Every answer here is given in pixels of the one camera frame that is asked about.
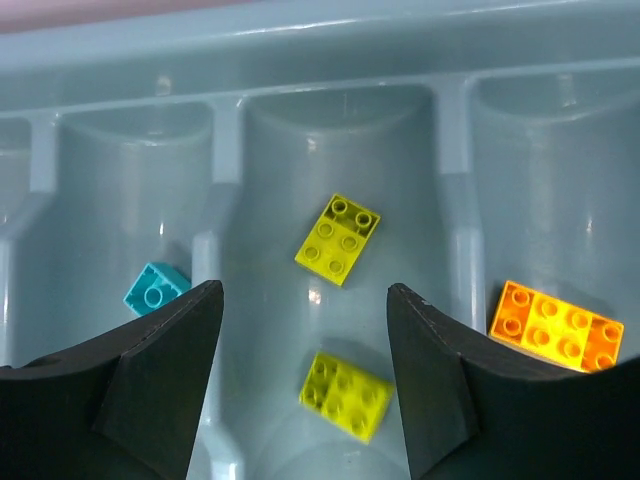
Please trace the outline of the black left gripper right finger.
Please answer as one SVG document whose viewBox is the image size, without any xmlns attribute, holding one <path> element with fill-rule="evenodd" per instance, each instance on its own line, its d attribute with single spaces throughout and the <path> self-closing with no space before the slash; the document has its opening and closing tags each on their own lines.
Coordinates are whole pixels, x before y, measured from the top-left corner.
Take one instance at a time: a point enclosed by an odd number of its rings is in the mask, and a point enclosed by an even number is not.
<svg viewBox="0 0 640 480">
<path fill-rule="evenodd" d="M 639 362 L 581 374 L 447 316 L 404 284 L 386 317 L 414 479 L 635 479 Z"/>
</svg>

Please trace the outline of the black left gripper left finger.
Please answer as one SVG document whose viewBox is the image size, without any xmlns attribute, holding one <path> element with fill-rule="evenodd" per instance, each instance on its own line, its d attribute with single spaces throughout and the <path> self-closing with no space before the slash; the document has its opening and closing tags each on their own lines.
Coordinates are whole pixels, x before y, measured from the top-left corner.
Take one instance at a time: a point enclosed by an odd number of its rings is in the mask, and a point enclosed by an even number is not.
<svg viewBox="0 0 640 480">
<path fill-rule="evenodd" d="M 221 330 L 208 280 L 160 309 L 1 370 L 5 479 L 183 479 Z"/>
</svg>

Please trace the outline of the orange lego brick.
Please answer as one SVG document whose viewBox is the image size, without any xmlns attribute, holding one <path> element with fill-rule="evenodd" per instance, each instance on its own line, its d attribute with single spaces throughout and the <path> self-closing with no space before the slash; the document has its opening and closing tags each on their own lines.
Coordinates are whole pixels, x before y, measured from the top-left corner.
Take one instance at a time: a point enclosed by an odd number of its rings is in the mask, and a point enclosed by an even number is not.
<svg viewBox="0 0 640 480">
<path fill-rule="evenodd" d="M 624 325 L 508 281 L 495 310 L 489 336 L 528 355 L 589 373 L 617 364 Z"/>
</svg>

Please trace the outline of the green square lego brick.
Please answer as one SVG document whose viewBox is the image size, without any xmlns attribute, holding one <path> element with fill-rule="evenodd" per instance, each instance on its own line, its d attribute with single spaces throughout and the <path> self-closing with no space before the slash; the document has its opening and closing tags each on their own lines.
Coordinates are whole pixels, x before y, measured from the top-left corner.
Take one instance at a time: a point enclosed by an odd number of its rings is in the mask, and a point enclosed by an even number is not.
<svg viewBox="0 0 640 480">
<path fill-rule="evenodd" d="M 318 352 L 299 402 L 332 425 L 369 444 L 390 405 L 394 386 L 339 357 Z"/>
</svg>

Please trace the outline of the cyan square lego brick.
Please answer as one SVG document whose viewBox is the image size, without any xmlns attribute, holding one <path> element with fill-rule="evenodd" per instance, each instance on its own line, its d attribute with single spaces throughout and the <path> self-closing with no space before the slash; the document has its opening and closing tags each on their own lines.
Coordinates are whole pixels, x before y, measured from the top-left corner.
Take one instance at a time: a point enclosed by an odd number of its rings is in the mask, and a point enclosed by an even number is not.
<svg viewBox="0 0 640 480">
<path fill-rule="evenodd" d="M 191 289 L 191 281 L 167 263 L 147 263 L 123 303 L 136 315 L 147 315 Z"/>
</svg>

